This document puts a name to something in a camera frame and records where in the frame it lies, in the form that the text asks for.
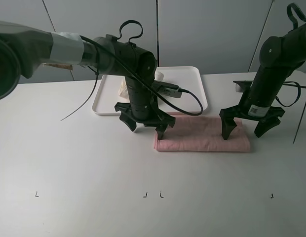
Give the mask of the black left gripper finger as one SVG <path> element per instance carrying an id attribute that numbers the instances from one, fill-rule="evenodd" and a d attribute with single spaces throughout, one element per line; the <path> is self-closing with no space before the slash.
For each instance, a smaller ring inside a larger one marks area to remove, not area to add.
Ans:
<path id="1" fill-rule="evenodd" d="M 126 124 L 127 127 L 128 127 L 132 132 L 134 132 L 135 129 L 137 128 L 136 122 L 135 122 L 133 119 L 131 119 L 128 115 L 122 113 L 122 114 L 119 116 L 119 119 L 120 119 L 120 121 L 122 121 L 124 124 Z"/>
<path id="2" fill-rule="evenodd" d="M 155 131 L 156 131 L 156 135 L 157 135 L 158 140 L 161 140 L 163 138 L 163 135 L 164 135 L 167 127 L 168 127 L 167 124 L 161 124 L 161 125 L 158 125 L 156 127 Z"/>

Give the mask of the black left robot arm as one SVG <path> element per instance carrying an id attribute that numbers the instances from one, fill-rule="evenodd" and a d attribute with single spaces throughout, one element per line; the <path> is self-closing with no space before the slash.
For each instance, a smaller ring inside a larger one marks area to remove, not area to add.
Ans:
<path id="1" fill-rule="evenodd" d="M 0 100 L 41 64 L 92 66 L 96 75 L 124 77 L 129 102 L 116 103 L 115 110 L 131 130 L 141 123 L 154 127 L 161 139 L 175 124 L 175 118 L 158 107 L 160 95 L 152 88 L 157 61 L 151 52 L 111 35 L 91 40 L 0 21 Z"/>

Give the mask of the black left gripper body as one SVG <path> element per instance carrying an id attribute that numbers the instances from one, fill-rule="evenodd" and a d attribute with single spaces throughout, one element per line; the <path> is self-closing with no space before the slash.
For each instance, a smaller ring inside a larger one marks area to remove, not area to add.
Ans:
<path id="1" fill-rule="evenodd" d="M 176 119 L 158 108 L 154 96 L 131 95 L 129 103 L 117 102 L 115 111 L 128 115 L 137 124 L 157 127 L 167 124 L 170 127 L 175 125 Z"/>

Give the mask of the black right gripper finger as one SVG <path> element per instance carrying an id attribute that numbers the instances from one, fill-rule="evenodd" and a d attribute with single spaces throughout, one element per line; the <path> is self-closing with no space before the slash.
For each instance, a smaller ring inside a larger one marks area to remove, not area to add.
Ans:
<path id="1" fill-rule="evenodd" d="M 236 122 L 234 121 L 234 118 L 228 118 L 228 117 L 221 117 L 222 122 L 222 138 L 224 140 L 227 140 L 232 133 L 232 131 L 237 127 Z"/>
<path id="2" fill-rule="evenodd" d="M 266 120 L 259 121 L 255 128 L 256 137 L 263 136 L 270 129 L 280 125 L 281 121 L 278 117 L 268 118 Z"/>

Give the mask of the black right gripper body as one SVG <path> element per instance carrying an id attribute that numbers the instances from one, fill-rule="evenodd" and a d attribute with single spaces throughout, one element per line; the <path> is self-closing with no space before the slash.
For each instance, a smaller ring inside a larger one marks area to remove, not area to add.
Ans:
<path id="1" fill-rule="evenodd" d="M 222 121 L 233 120 L 234 118 L 247 119 L 252 121 L 258 121 L 262 123 L 276 121 L 283 117 L 285 111 L 281 107 L 260 107 L 254 104 L 249 104 L 249 107 L 245 106 L 245 100 L 241 99 L 239 104 L 221 109 L 219 116 Z"/>

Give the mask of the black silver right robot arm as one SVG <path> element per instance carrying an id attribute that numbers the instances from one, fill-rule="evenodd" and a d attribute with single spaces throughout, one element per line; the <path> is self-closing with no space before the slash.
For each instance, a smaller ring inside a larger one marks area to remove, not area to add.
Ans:
<path id="1" fill-rule="evenodd" d="M 305 61 L 306 23 L 283 37 L 269 37 L 261 48 L 254 80 L 236 82 L 242 92 L 238 105 L 220 111 L 223 139 L 236 128 L 235 118 L 257 121 L 257 137 L 278 126 L 285 111 L 272 103 L 285 80 Z"/>

